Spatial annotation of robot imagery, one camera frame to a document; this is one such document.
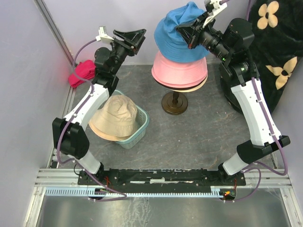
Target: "stack of hats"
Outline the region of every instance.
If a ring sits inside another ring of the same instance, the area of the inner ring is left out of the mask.
[[[161,85],[177,91],[193,91],[207,80],[206,55],[203,46],[189,49],[176,26],[194,22],[204,11],[194,2],[170,11],[158,24],[154,38],[159,48],[151,73]]]
[[[89,126],[103,139],[126,140],[139,129],[137,111],[137,106],[129,97],[111,96],[103,108],[93,115]]]

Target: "light blue basket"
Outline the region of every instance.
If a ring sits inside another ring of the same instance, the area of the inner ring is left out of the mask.
[[[121,91],[115,90],[112,94],[113,96],[124,95]],[[150,117],[146,111],[144,111],[141,107],[137,106],[138,112],[136,121],[139,123],[140,128],[127,140],[117,141],[117,144],[120,144],[125,149],[130,149],[134,145],[136,145],[140,139],[143,138],[146,132],[146,127],[150,122]]]

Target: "blue hat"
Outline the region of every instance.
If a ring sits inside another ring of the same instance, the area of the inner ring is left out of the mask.
[[[209,52],[201,45],[189,49],[176,26],[194,22],[204,11],[190,1],[186,6],[170,11],[162,19],[154,33],[156,44],[162,55],[168,60],[188,63],[204,58]]]

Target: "pink fabric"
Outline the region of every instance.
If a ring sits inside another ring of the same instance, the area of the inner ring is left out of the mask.
[[[76,67],[76,74],[84,79],[92,79],[95,76],[95,64],[92,60],[87,60],[85,62],[80,62]],[[68,77],[68,82],[71,87],[77,87],[80,84],[84,83],[83,80],[78,79],[73,73]]]
[[[151,73],[156,81],[165,86],[187,88],[200,84],[208,72],[205,57],[190,63],[178,63],[168,60],[159,51]]]

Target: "brown round base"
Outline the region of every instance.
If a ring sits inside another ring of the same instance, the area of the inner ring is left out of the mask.
[[[162,99],[162,108],[171,115],[180,115],[187,109],[188,101],[184,94],[169,92]]]

